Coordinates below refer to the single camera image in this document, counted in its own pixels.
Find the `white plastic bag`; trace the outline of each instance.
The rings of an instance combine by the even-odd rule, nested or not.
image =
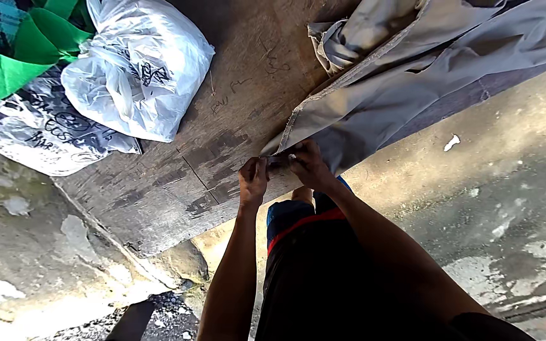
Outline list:
[[[50,176],[65,176],[110,151],[140,154],[136,138],[81,116],[53,66],[0,100],[0,154]]]
[[[62,83],[84,116],[124,134],[171,142],[214,48],[163,0],[88,0],[98,33]]]

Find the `hand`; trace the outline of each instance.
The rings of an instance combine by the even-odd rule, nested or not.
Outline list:
[[[239,170],[240,207],[256,208],[263,203],[267,190],[269,174],[267,173],[267,158],[253,157]]]
[[[296,174],[300,182],[312,190],[324,193],[331,190],[339,181],[323,163],[317,143],[314,140],[306,139],[297,143],[297,146],[299,144],[302,146],[299,147],[299,151],[294,153],[296,159],[290,159],[292,173]]]

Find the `gray tarp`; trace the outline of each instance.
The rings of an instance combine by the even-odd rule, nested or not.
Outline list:
[[[312,136],[341,172],[439,98],[488,74],[546,63],[546,0],[499,15],[505,1],[388,3],[364,0],[347,21],[309,26],[317,58],[336,76],[294,109],[263,155]]]

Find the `gravel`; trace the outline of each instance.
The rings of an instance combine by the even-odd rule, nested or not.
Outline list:
[[[199,320],[177,294],[164,292],[151,295],[149,301],[155,303],[155,311],[141,341],[195,340]],[[116,309],[100,319],[34,341],[102,341],[109,335],[125,309]]]

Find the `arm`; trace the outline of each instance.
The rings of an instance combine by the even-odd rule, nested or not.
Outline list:
[[[303,184],[325,193],[345,214],[362,248],[397,290],[401,286],[438,319],[450,322],[461,313],[488,312],[472,299],[421,246],[402,229],[347,189],[323,163],[319,147],[303,141],[291,170]]]
[[[266,159],[239,170],[240,205],[235,228],[212,279],[198,340],[246,340],[256,295],[256,213],[267,188]]]

